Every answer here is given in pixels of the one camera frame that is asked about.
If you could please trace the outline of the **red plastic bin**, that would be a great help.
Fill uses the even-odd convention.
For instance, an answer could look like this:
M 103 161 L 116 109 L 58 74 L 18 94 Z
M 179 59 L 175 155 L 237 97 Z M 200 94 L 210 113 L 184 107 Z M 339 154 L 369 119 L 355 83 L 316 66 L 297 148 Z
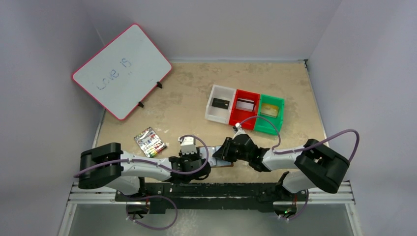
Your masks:
M 258 114 L 260 94 L 245 90 L 236 90 L 235 98 L 232 105 L 229 125 L 235 125 L 246 118 Z

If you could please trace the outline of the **pack of coloured markers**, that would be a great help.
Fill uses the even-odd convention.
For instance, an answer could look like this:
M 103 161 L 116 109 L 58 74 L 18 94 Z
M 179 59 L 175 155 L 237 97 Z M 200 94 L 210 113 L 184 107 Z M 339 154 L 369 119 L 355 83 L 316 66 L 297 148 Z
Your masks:
M 167 148 L 153 128 L 148 127 L 134 137 L 134 141 L 145 154 L 146 157 L 154 158 Z

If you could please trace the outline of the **white plastic bin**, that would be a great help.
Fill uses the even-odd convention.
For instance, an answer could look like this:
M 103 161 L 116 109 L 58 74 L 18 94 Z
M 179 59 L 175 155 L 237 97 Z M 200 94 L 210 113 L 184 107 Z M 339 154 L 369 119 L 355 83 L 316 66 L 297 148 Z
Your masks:
M 205 119 L 228 124 L 237 90 L 213 85 L 206 105 Z

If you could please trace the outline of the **green plastic bin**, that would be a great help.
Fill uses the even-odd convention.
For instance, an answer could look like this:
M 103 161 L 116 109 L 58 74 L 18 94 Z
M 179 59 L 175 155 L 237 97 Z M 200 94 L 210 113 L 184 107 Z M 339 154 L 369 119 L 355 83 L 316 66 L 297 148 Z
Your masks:
M 269 120 L 280 131 L 284 121 L 284 106 L 283 98 L 261 94 L 257 115 Z M 254 130 L 272 135 L 277 134 L 275 128 L 262 118 L 256 119 Z

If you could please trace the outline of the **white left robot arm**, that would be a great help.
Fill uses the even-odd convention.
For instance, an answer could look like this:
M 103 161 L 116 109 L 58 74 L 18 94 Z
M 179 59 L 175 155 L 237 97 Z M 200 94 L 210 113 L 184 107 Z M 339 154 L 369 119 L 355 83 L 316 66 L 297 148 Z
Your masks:
M 208 159 L 198 153 L 156 159 L 123 151 L 120 143 L 108 143 L 83 151 L 74 177 L 81 189 L 109 187 L 129 196 L 143 191 L 145 178 L 185 184 L 203 180 L 210 173 Z

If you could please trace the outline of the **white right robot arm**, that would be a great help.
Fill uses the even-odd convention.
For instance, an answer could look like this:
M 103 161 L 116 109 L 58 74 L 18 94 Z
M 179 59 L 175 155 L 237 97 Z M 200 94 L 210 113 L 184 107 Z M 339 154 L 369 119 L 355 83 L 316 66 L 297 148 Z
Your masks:
M 295 149 L 273 151 L 258 147 L 248 134 L 227 137 L 212 156 L 231 163 L 245 161 L 258 172 L 290 169 L 278 182 L 289 193 L 317 187 L 335 194 L 350 166 L 347 158 L 315 139 Z

